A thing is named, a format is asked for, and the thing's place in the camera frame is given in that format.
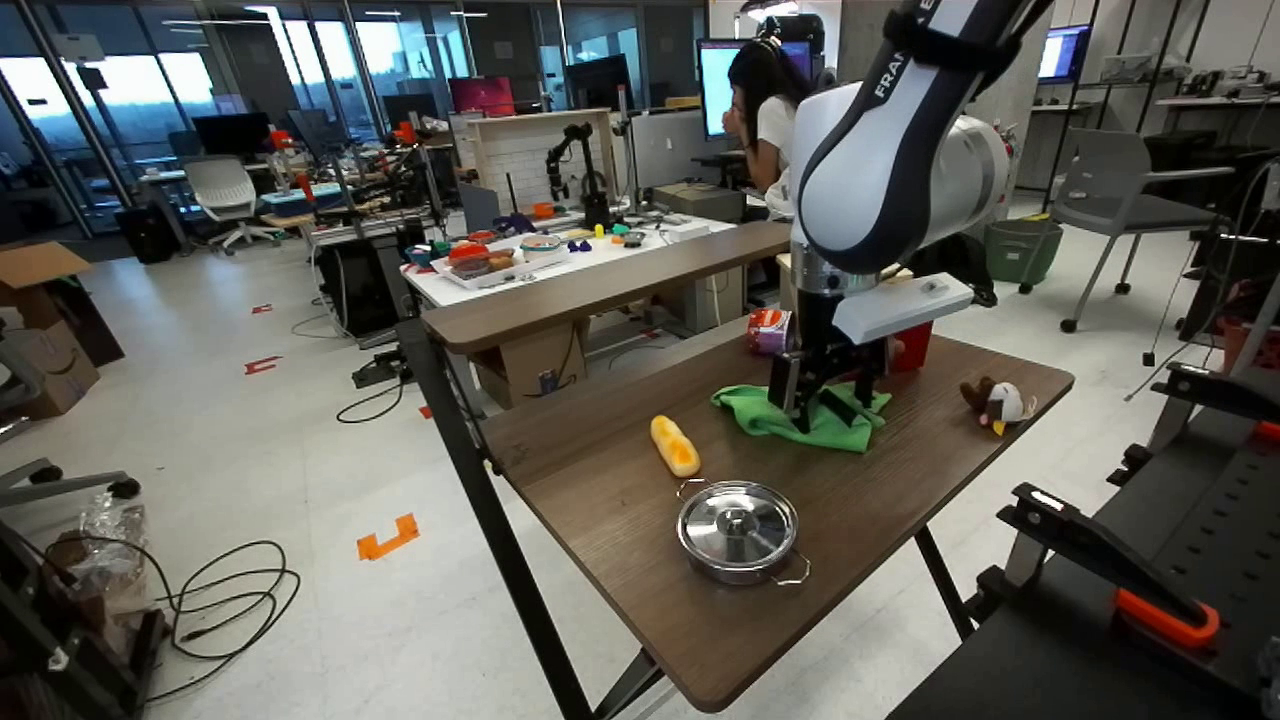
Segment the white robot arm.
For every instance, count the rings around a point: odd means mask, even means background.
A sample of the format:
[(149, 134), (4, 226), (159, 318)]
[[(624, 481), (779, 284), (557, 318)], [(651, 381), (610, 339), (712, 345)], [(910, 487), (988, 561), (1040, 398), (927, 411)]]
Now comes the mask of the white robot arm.
[(798, 307), (770, 401), (800, 434), (822, 408), (848, 422), (872, 406), (889, 337), (971, 306), (949, 272), (889, 282), (889, 268), (1002, 204), (1013, 154), (964, 104), (1008, 74), (1049, 3), (906, 0), (885, 18), (867, 77), (798, 107)]

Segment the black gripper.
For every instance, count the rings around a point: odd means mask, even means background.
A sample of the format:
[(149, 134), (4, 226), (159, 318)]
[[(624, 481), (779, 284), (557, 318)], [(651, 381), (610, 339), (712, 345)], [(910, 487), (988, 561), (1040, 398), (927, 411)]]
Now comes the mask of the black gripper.
[(885, 417), (863, 401), (872, 401), (878, 381), (885, 377), (889, 345), (858, 345), (834, 326), (834, 318), (836, 297), (798, 297), (798, 312), (787, 318), (787, 345), (772, 355), (770, 401), (783, 408), (798, 434), (811, 434), (817, 401), (848, 428), (858, 422), (879, 428)]

